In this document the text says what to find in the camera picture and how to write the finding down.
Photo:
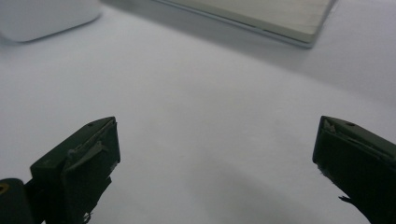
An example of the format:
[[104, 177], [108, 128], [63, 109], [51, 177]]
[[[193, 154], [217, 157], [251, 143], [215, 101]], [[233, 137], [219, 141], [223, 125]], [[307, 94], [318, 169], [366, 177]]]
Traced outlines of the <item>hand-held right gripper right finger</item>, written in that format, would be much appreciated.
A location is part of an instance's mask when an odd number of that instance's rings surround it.
[[396, 224], [396, 145], [342, 119], [320, 118], [313, 163], [371, 224]]

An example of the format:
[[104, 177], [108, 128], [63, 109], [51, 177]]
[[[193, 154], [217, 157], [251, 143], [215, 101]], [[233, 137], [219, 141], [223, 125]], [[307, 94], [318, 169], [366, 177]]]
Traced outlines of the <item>white rounded container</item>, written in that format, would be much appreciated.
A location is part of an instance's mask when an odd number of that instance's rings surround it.
[[99, 17], [100, 0], [0, 0], [0, 35], [26, 42]]

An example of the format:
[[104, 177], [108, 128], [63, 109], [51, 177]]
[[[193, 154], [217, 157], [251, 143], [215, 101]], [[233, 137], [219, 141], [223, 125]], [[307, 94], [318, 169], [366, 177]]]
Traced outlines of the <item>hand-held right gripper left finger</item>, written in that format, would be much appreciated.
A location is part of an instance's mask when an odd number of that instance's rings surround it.
[[35, 221], [87, 224], [119, 163], [116, 119], [84, 125], [30, 167]]

